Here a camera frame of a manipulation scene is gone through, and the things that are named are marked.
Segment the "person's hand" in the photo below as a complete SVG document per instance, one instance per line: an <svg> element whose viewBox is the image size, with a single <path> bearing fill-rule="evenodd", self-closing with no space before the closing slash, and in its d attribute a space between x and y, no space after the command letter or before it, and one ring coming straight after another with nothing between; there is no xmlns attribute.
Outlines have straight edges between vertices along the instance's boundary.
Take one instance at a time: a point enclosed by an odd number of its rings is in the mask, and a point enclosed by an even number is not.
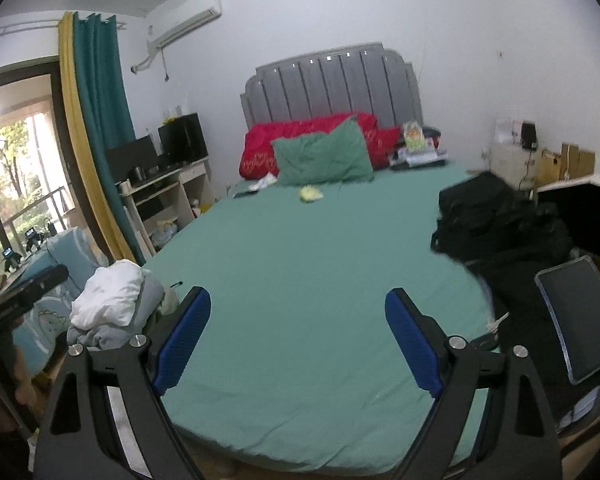
<svg viewBox="0 0 600 480"><path fill-rule="evenodd" d="M0 378L0 432L3 434L19 429L17 419L10 409L13 403L24 408L34 408L38 400L26 359L18 346L14 347L14 358L14 365L8 377Z"/></svg>

